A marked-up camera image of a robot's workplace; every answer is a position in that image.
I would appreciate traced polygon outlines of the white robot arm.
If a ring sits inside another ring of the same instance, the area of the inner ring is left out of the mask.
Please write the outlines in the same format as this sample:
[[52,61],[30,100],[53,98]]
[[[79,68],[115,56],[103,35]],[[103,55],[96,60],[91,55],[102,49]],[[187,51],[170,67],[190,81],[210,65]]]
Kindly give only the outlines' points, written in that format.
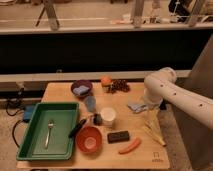
[[143,101],[149,109],[169,101],[191,117],[213,130],[213,99],[196,94],[175,84],[176,72],[165,67],[144,79]]

